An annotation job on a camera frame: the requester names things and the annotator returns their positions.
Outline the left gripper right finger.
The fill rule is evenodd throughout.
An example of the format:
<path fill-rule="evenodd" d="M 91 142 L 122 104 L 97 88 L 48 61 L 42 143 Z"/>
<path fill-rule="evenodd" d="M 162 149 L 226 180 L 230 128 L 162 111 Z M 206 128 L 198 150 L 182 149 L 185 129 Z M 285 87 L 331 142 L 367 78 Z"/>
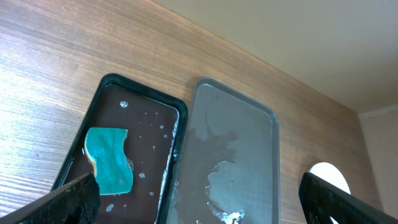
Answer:
<path fill-rule="evenodd" d="M 396 218 L 310 172 L 303 174 L 298 194 L 307 223 L 397 224 Z"/>

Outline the green yellow sponge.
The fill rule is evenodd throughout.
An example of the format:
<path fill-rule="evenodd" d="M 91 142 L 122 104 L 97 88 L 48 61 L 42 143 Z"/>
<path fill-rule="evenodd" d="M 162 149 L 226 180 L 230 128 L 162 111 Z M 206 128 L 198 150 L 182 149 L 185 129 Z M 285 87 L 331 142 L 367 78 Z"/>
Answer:
<path fill-rule="evenodd" d="M 96 128 L 87 131 L 84 152 L 93 167 L 100 195 L 126 194 L 132 190 L 134 176 L 124 153 L 128 130 Z"/>

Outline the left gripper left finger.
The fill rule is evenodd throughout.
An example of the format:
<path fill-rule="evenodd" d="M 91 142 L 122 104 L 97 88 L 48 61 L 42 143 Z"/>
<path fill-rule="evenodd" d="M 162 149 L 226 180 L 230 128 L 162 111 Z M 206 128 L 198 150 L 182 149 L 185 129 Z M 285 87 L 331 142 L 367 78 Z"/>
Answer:
<path fill-rule="evenodd" d="M 87 173 L 2 217 L 1 223 L 94 223 L 99 207 L 99 185 Z"/>

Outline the white plate top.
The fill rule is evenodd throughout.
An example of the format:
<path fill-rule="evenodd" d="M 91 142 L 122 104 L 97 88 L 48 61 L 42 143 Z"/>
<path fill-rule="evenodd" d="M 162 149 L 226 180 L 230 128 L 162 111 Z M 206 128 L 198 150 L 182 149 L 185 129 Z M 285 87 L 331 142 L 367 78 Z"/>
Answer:
<path fill-rule="evenodd" d="M 308 170 L 309 173 L 315 174 L 330 184 L 338 187 L 344 192 L 350 194 L 348 183 L 344 178 L 343 174 L 332 164 L 327 162 L 320 162 L 313 165 Z"/>

